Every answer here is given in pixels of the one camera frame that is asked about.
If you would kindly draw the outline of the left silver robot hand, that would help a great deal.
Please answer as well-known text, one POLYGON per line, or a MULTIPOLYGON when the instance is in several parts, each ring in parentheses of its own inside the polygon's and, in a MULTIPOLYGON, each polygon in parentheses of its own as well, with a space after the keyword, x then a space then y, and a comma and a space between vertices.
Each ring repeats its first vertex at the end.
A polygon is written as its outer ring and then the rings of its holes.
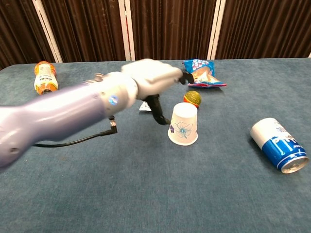
POLYGON ((163 115, 159 94, 175 83, 194 83, 193 75, 187 71, 153 59, 126 64, 121 72, 134 79, 138 86, 137 99, 148 104, 155 121, 160 125, 169 125, 171 122, 163 115))

